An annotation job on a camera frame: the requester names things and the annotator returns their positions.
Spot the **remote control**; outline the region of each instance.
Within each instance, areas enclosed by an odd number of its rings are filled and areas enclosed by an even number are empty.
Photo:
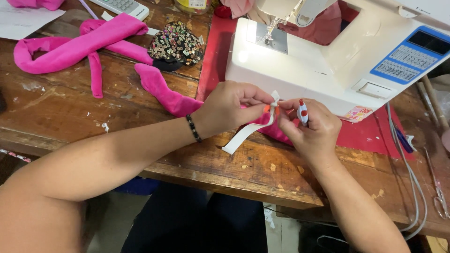
[[[149,14],[149,9],[133,0],[89,0],[96,5],[100,5],[116,14],[125,12],[140,21],[144,20]]]

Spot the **digital display screen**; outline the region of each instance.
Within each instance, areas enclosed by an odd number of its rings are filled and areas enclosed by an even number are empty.
[[[428,49],[436,54],[445,55],[450,51],[450,43],[421,30],[408,39],[409,43]]]

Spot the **jar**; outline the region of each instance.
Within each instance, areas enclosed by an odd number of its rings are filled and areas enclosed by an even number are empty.
[[[189,15],[202,15],[208,12],[211,0],[174,0],[175,6]]]

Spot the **pink sticker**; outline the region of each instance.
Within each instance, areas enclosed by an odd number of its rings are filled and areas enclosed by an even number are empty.
[[[353,121],[360,122],[372,112],[372,109],[362,106],[356,106],[344,116]]]

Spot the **blue control panel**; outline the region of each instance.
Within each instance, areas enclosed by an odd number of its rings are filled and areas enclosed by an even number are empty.
[[[408,84],[450,52],[450,36],[420,26],[402,41],[370,73]]]

